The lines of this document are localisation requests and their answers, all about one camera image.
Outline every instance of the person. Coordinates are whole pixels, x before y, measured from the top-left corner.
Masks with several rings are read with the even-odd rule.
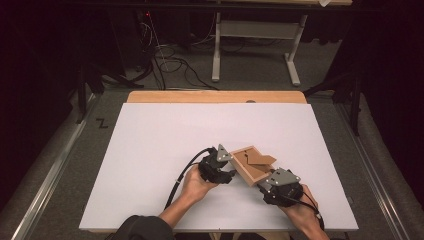
[[[193,165],[184,177],[181,194],[159,216],[131,216],[121,225],[113,236],[113,240],[172,240],[172,229],[177,225],[187,211],[218,184],[206,182],[200,176],[197,164]],[[310,197],[303,195],[301,201],[308,204],[318,203],[312,196],[307,185],[303,191]],[[292,221],[293,225],[302,231],[310,240],[329,240],[327,234],[320,228],[314,211],[310,208],[295,204],[290,207],[278,206]]]

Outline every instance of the wooden table edge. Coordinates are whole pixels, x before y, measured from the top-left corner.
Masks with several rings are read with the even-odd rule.
[[[301,91],[132,91],[127,103],[307,103]]]

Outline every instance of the gray floor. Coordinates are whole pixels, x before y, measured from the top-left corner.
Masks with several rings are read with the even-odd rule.
[[[268,46],[269,40],[255,41],[256,46],[241,51],[237,44],[223,46],[221,80],[212,83],[212,49],[193,48],[190,53],[175,50],[175,56],[184,58],[196,70],[200,79],[222,90],[305,90],[322,81],[339,44],[319,45],[302,43],[295,58],[302,82],[293,87],[281,49],[289,43]],[[174,52],[165,48],[165,56]],[[167,64],[170,73],[164,73],[167,88],[193,88],[184,77],[184,68]],[[136,73],[129,70],[130,76]],[[193,72],[187,74],[196,82]],[[140,81],[146,89],[157,89],[153,75]],[[52,186],[53,194],[47,196],[29,229],[27,239],[105,239],[108,234],[92,234],[78,229],[84,206],[88,200],[97,172],[103,160],[119,110],[130,90],[120,86],[107,86],[103,95],[93,101],[85,127],[69,150],[66,166],[58,176],[60,181]],[[331,102],[331,92],[320,92],[308,98],[317,116],[327,147],[334,161],[346,196],[359,225],[359,230],[349,232],[349,239],[423,239],[424,217],[402,174],[396,168],[375,127],[366,101],[362,98],[359,119],[360,137],[352,136],[345,120],[344,105]],[[77,112],[71,113],[51,139],[31,170],[22,181],[7,208],[0,215],[0,239],[11,239],[33,202],[48,171],[69,147],[69,139],[79,128],[75,124]],[[108,128],[99,128],[98,118],[105,119]],[[330,232],[331,236],[345,237],[344,233]],[[295,239],[304,239],[292,233]]]

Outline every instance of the wrist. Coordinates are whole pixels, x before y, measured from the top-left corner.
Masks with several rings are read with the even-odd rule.
[[[194,198],[186,194],[180,195],[176,201],[178,201],[178,204],[180,204],[184,208],[190,208],[191,206],[193,206],[195,203],[198,202],[197,200],[195,200]]]
[[[309,240],[328,240],[327,234],[319,226],[306,226],[300,229]]]

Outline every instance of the metal rail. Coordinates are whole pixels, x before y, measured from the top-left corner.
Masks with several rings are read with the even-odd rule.
[[[371,189],[374,192],[375,198],[377,199],[377,202],[381,208],[384,217],[386,218],[387,224],[389,225],[394,238],[396,240],[409,240],[410,238],[404,227],[404,224],[398,216],[398,213],[392,203],[392,199],[390,198],[383,183],[378,177],[378,174],[374,169],[371,159],[368,157],[368,154],[362,145],[361,139],[355,136],[352,129],[350,128],[348,116],[349,114],[347,113],[343,104],[336,104],[335,106],[337,112],[340,114],[342,119],[345,120],[343,121],[345,123],[345,127],[349,132],[353,142],[355,143],[358,153],[361,156],[362,166],[364,167],[364,170],[366,172],[367,180],[370,183]]]

